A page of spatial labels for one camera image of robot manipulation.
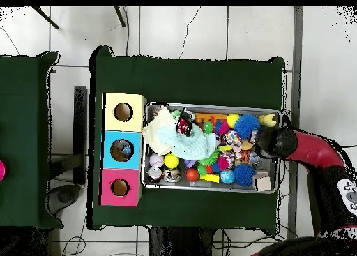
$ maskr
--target yellow box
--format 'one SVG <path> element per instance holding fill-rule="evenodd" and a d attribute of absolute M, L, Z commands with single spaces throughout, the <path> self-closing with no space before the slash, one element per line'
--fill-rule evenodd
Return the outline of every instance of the yellow box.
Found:
<path fill-rule="evenodd" d="M 146 99 L 143 95 L 124 93 L 104 93 L 105 130 L 123 132 L 141 132 Z M 119 110 L 130 111 L 125 121 L 120 121 Z"/>

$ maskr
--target small box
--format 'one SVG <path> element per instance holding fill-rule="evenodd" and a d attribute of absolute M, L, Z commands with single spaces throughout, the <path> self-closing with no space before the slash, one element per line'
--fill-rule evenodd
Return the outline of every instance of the small box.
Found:
<path fill-rule="evenodd" d="M 141 132 L 145 104 L 143 95 L 104 93 L 105 130 Z"/>
<path fill-rule="evenodd" d="M 128 160 L 117 161 L 111 154 L 113 143 L 117 140 L 126 140 L 129 142 L 132 150 L 131 157 Z M 103 169 L 135 169 L 139 170 L 141 166 L 142 155 L 142 134 L 136 132 L 104 132 L 104 151 L 103 151 Z"/>
<path fill-rule="evenodd" d="M 98 204 L 101 206 L 137 206 L 142 196 L 139 175 L 139 170 L 103 169 Z M 119 188 L 118 192 L 114 187 L 116 181 L 124 182 L 127 188 L 124 188 L 122 192 Z"/>

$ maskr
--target table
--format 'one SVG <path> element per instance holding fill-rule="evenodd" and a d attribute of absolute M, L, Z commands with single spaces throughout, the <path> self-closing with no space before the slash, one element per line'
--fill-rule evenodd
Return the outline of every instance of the table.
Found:
<path fill-rule="evenodd" d="M 93 178 L 89 178 L 89 227 L 255 227 L 275 234 L 277 191 L 251 194 L 143 188 L 135 208 L 98 206 L 100 129 L 103 92 L 137 93 L 148 101 L 279 110 L 284 59 L 169 60 L 115 57 L 112 53 L 109 47 L 100 46 L 90 58 L 89 171 L 93 170 Z"/>

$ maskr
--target circular hole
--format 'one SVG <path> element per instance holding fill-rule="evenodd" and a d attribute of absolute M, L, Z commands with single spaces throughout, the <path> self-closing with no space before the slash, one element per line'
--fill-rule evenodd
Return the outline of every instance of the circular hole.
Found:
<path fill-rule="evenodd" d="M 110 155 L 118 162 L 128 162 L 134 154 L 134 146 L 125 139 L 113 141 L 110 147 Z"/>
<path fill-rule="evenodd" d="M 129 184 L 124 179 L 117 179 L 112 182 L 110 188 L 115 195 L 123 197 L 129 191 Z"/>
<path fill-rule="evenodd" d="M 132 118 L 132 108 L 127 103 L 119 103 L 114 109 L 114 116 L 118 121 L 129 121 Z"/>

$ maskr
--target pink object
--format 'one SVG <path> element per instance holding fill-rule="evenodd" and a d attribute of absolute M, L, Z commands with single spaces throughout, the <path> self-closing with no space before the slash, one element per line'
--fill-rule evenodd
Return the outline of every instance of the pink object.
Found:
<path fill-rule="evenodd" d="M 3 178 L 5 177 L 5 173 L 6 173 L 5 164 L 0 161 L 0 181 L 3 180 Z"/>
<path fill-rule="evenodd" d="M 103 169 L 102 176 L 102 206 L 137 206 L 139 186 L 142 186 L 139 182 L 139 170 Z M 119 197 L 112 192 L 112 183 L 117 179 L 123 179 L 129 185 L 129 191 L 123 197 Z"/>
<path fill-rule="evenodd" d="M 229 167 L 229 163 L 228 160 L 226 160 L 225 158 L 219 156 L 218 160 L 217 160 L 218 166 L 220 167 L 220 170 L 226 170 Z"/>
<path fill-rule="evenodd" d="M 228 126 L 227 120 L 223 119 L 222 124 L 220 125 L 220 130 L 218 131 L 219 135 L 227 133 L 231 128 Z"/>

